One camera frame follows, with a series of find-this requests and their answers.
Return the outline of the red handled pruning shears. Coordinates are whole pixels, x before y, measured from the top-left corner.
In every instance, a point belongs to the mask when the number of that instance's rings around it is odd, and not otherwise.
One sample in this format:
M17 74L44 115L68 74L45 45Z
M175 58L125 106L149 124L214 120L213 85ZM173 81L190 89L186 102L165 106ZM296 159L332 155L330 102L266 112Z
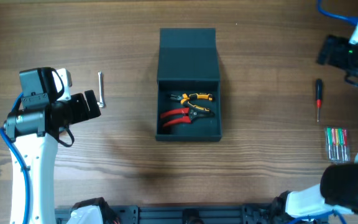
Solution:
M160 114L161 120L167 120L168 118L179 116L180 118L171 119L162 124L162 128L174 126L176 124L191 124L193 121L199 118L211 118L215 114L212 111L200 112L190 108L174 109Z

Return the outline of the black red screwdriver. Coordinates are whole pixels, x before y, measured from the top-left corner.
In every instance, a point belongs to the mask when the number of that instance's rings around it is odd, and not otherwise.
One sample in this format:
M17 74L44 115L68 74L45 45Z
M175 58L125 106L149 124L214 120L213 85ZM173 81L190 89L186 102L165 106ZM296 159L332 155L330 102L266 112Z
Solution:
M322 79L316 79L315 81L315 99L316 99L316 120L320 121L321 104L323 98L323 81Z

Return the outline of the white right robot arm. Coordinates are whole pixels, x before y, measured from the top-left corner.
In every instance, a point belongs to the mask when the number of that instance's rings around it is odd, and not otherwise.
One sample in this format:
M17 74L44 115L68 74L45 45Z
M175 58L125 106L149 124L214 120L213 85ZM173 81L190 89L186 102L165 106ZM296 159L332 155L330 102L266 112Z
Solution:
M351 38L327 36L317 63L344 70L346 83L358 86L358 17L346 17L319 10L325 16L346 21L355 27ZM358 153L351 159L349 134L343 128L324 131L326 152L333 162L318 185L298 192L285 192L271 205L271 216L284 215L291 223L312 222L337 215L358 215Z

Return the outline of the orange black needle nose pliers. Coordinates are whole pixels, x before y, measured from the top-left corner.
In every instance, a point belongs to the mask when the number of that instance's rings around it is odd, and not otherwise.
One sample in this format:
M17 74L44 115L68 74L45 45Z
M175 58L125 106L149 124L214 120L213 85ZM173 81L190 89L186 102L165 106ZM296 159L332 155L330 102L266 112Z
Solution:
M168 95L168 97L172 101L180 102L180 104L184 107L187 107L189 109L193 109L197 111L198 113L206 113L209 114L211 110L209 108L205 108L202 106L198 106L192 103L192 101L195 100L208 100L208 101L214 101L214 96L210 93L191 93L191 94L182 94L182 95Z

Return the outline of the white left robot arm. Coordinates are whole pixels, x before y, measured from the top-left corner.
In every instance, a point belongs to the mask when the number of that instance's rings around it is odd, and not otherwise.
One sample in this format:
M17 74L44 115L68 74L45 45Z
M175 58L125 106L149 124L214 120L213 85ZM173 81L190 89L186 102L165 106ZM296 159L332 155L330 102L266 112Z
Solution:
M72 95L71 74L65 69L33 68L19 73L22 91L0 135L11 152L11 223L56 223L54 167L59 146L71 147L72 124L101 115L93 90Z

